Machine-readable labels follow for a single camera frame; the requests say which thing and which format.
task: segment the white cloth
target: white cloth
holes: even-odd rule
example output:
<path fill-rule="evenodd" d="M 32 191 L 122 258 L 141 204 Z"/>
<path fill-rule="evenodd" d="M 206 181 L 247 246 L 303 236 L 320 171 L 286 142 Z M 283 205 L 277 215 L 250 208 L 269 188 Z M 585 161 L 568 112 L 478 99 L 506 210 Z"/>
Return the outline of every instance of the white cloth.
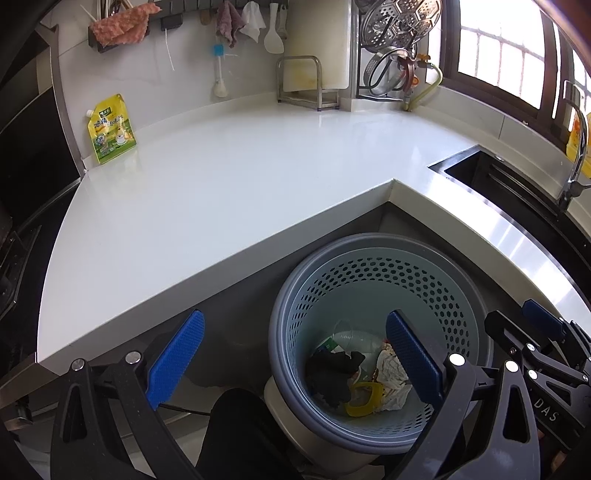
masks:
<path fill-rule="evenodd" d="M 259 30 L 267 27 L 262 19 L 259 5 L 256 2 L 248 2 L 242 9 L 242 19 L 246 25 L 240 29 L 240 32 L 258 43 Z"/>
<path fill-rule="evenodd" d="M 384 386 L 384 396 L 378 411 L 400 410 L 413 386 L 405 383 L 408 375 L 390 344 L 386 343 L 380 352 L 376 368 L 376 380 Z"/>

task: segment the kitchen countertop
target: kitchen countertop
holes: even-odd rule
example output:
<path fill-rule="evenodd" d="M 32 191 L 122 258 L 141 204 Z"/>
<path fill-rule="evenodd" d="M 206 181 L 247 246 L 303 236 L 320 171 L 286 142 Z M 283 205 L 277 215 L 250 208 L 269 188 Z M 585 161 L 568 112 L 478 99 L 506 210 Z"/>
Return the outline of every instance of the kitchen countertop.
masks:
<path fill-rule="evenodd" d="M 61 226 L 37 344 L 38 362 L 56 374 L 386 201 L 516 301 L 535 298 L 591 331 L 584 301 L 535 244 L 427 168 L 477 141 L 423 116 L 317 113 L 265 94 L 177 115 L 137 140 L 89 170 Z"/>

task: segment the metal screw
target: metal screw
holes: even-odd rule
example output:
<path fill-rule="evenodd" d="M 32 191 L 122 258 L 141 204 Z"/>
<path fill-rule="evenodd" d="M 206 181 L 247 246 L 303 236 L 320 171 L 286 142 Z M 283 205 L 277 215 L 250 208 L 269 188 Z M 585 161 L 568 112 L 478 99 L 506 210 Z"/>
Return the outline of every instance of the metal screw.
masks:
<path fill-rule="evenodd" d="M 72 362 L 72 370 L 74 372 L 77 372 L 78 370 L 82 370 L 83 367 L 84 367 L 84 360 L 82 360 L 82 358 L 79 358 L 78 360 L 74 360 Z"/>
<path fill-rule="evenodd" d="M 466 359 L 462 357 L 459 353 L 452 353 L 449 356 L 449 361 L 457 367 L 461 367 L 463 364 L 466 363 Z"/>
<path fill-rule="evenodd" d="M 125 355 L 125 361 L 130 365 L 136 364 L 142 358 L 141 353 L 139 352 L 129 352 Z"/>
<path fill-rule="evenodd" d="M 505 368 L 509 372 L 513 372 L 513 373 L 515 373 L 519 370 L 519 366 L 513 360 L 507 360 L 505 362 Z"/>

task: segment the kitchen sink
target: kitchen sink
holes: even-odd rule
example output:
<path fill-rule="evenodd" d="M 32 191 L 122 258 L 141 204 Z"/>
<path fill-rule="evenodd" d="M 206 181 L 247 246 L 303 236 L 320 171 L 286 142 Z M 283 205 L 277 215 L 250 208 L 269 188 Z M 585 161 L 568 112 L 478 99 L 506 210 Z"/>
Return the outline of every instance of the kitchen sink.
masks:
<path fill-rule="evenodd" d="M 589 238 L 554 199 L 477 145 L 430 167 L 495 208 L 538 245 L 590 303 Z"/>

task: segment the wall tile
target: wall tile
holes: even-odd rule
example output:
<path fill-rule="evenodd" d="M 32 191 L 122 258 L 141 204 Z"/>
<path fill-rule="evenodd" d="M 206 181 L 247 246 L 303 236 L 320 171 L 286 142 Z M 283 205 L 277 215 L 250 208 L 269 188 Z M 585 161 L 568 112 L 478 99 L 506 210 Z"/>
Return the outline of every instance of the wall tile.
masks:
<path fill-rule="evenodd" d="M 440 87 L 429 94 L 422 104 L 451 115 L 474 128 L 499 138 L 504 115 L 478 100 L 448 88 Z"/>
<path fill-rule="evenodd" d="M 83 157 L 92 152 L 86 111 L 111 95 L 123 95 L 135 129 L 222 101 L 213 96 L 214 23 L 204 27 L 199 15 L 187 14 L 180 28 L 168 32 L 174 71 L 157 24 L 138 45 L 99 54 L 84 42 L 60 56 L 66 106 Z M 262 41 L 257 44 L 239 34 L 236 47 L 226 49 L 223 61 L 227 99 L 272 92 L 276 61 Z"/>
<path fill-rule="evenodd" d="M 556 181 L 565 179 L 573 164 L 566 155 L 540 134 L 521 122 L 506 116 L 499 140 L 527 157 L 540 170 Z"/>
<path fill-rule="evenodd" d="M 60 55 L 88 40 L 88 25 L 92 20 L 80 6 L 83 5 L 96 17 L 96 2 L 97 0 L 61 0 L 50 12 L 51 26 L 59 25 L 60 28 Z M 137 6 L 146 2 L 147 0 L 134 0 L 132 3 Z"/>
<path fill-rule="evenodd" d="M 45 25 L 47 28 L 51 28 L 51 14 L 53 10 L 51 10 L 43 19 L 40 21 L 40 24 Z"/>

